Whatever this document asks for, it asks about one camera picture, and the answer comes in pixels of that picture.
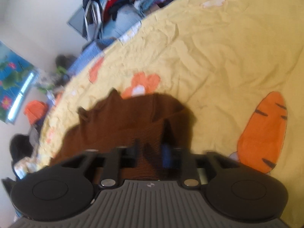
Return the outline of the brown knitted sweater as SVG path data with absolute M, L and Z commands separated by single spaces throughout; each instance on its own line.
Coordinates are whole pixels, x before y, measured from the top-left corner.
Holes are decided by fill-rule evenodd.
M 122 178 L 134 180 L 167 178 L 161 146 L 188 148 L 194 119 L 190 109 L 170 95 L 155 93 L 123 99 L 115 89 L 92 109 L 80 107 L 78 116 L 79 123 L 67 131 L 50 165 L 87 149 L 108 153 L 138 142 L 136 167 L 121 171 Z

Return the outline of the pile of mixed clothes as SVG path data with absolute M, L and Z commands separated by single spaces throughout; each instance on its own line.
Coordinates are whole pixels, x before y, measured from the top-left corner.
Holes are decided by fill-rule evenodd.
M 82 0 L 82 36 L 89 42 L 118 39 L 152 10 L 172 0 Z

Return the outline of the black chair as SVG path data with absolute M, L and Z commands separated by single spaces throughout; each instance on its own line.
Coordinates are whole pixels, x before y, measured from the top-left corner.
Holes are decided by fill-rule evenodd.
M 12 157 L 12 166 L 25 157 L 31 157 L 33 146 L 29 141 L 29 136 L 15 134 L 10 141 L 9 150 Z

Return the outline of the orange cloth bundle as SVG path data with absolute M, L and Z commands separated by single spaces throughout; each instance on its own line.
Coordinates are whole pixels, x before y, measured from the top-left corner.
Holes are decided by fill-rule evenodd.
M 46 115 L 48 104 L 38 100 L 30 101 L 24 109 L 24 115 L 27 117 L 30 125 L 33 125 L 38 120 Z

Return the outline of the blue lotus window blind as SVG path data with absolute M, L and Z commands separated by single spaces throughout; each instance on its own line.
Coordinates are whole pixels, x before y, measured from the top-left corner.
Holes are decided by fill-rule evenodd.
M 31 63 L 1 43 L 1 121 L 14 123 L 37 74 Z

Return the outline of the dark green bag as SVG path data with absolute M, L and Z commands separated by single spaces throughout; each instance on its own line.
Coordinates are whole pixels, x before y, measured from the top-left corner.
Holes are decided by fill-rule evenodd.
M 65 74 L 76 59 L 74 55 L 58 55 L 55 59 L 57 73 Z

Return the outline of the yellow floral bed quilt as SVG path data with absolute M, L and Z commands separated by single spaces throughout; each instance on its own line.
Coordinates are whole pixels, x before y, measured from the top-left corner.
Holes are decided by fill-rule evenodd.
M 289 193 L 283 220 L 303 226 L 303 0 L 175 0 L 149 15 L 66 86 L 44 122 L 38 169 L 79 122 L 78 107 L 111 89 L 172 95 L 196 118 L 193 152 L 225 155 L 237 150 L 262 99 L 279 92 L 287 128 L 270 174 Z

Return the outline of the blue quilted blanket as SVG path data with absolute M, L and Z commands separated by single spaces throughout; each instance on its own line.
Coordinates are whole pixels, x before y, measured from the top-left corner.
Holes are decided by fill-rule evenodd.
M 66 74 L 71 78 L 78 75 L 91 60 L 103 53 L 103 50 L 110 46 L 116 38 L 97 39 L 89 43 L 74 63 L 69 67 Z

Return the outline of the grey framed wall panel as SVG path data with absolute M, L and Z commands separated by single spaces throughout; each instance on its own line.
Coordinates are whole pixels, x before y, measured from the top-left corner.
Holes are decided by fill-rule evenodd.
M 85 10 L 82 6 L 80 6 L 74 14 L 67 21 L 68 26 L 73 28 L 76 32 L 78 32 L 83 38 L 87 38 L 87 34 L 85 32 L 85 22 L 84 22 Z

